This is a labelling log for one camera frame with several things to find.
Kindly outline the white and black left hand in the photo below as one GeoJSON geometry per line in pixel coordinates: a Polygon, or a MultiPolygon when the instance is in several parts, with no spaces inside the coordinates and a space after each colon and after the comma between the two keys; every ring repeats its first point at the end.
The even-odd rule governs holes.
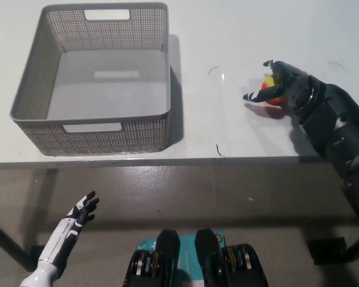
{"type": "Polygon", "coordinates": [[[59,271],[66,268],[68,258],[78,240],[83,227],[95,218],[94,211],[99,203],[92,191],[79,200],[68,214],[60,220],[38,261],[54,265],[59,271]]]}

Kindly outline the black and white right hand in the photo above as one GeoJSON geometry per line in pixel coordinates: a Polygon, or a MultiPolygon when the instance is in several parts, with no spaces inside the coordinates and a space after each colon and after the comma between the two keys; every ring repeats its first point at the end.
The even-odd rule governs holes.
{"type": "Polygon", "coordinates": [[[315,78],[280,60],[267,60],[263,66],[270,68],[272,84],[244,94],[243,100],[252,103],[277,101],[290,106],[298,116],[308,113],[314,105],[314,98],[319,90],[315,78]]]}

